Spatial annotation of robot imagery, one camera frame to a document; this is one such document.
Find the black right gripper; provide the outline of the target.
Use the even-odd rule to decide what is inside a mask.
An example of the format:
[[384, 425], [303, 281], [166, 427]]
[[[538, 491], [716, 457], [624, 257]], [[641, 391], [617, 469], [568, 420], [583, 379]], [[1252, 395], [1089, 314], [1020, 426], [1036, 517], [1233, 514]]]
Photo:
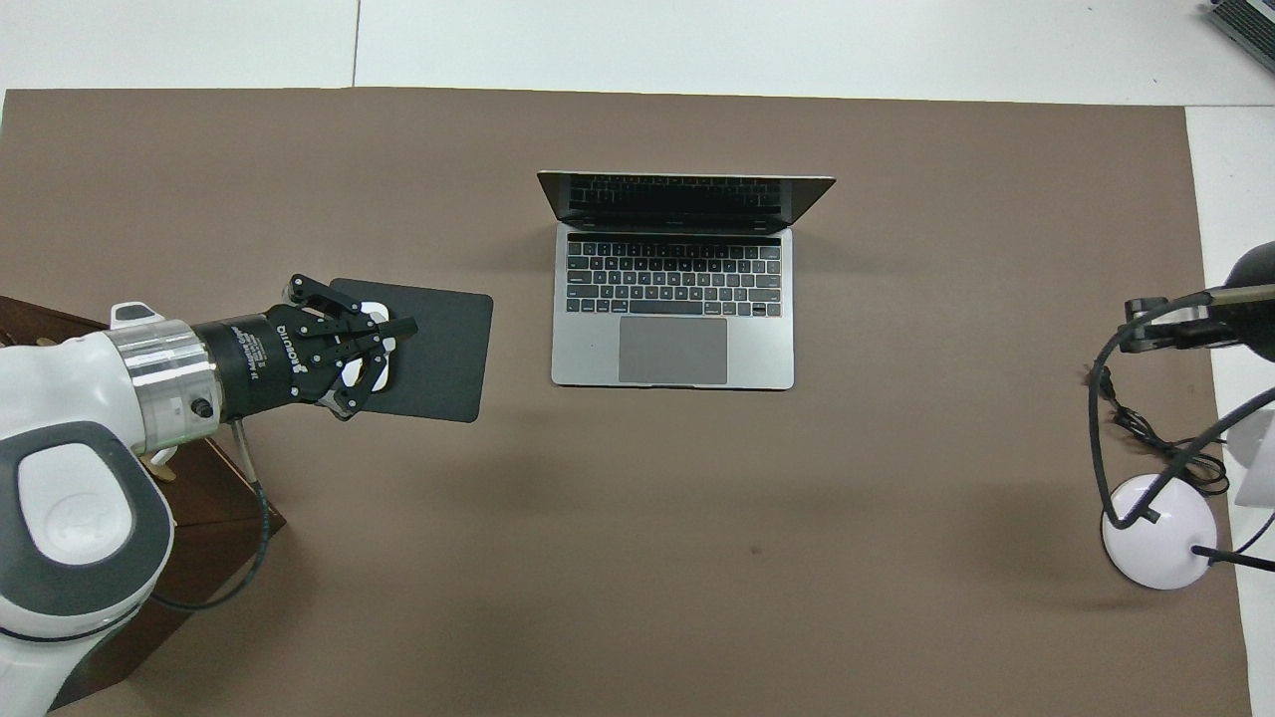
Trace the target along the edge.
[[1179, 306], [1159, 313], [1169, 304], [1168, 299], [1128, 300], [1125, 302], [1126, 322], [1139, 323], [1139, 327], [1125, 339], [1125, 353], [1218, 344], [1218, 322], [1221, 322], [1241, 344], [1274, 362], [1272, 285], [1274, 242], [1266, 242], [1237, 260], [1223, 290], [1210, 291], [1214, 296], [1210, 314], [1206, 306]]

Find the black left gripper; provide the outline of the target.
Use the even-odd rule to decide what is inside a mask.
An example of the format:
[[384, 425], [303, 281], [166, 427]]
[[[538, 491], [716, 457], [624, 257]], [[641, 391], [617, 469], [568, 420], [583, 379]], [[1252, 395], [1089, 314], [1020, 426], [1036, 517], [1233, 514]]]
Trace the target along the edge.
[[338, 418], [352, 418], [388, 387], [394, 339], [351, 338], [417, 333], [414, 318], [374, 318], [316, 279], [291, 279], [289, 305], [194, 327], [215, 367], [223, 421], [323, 401]]

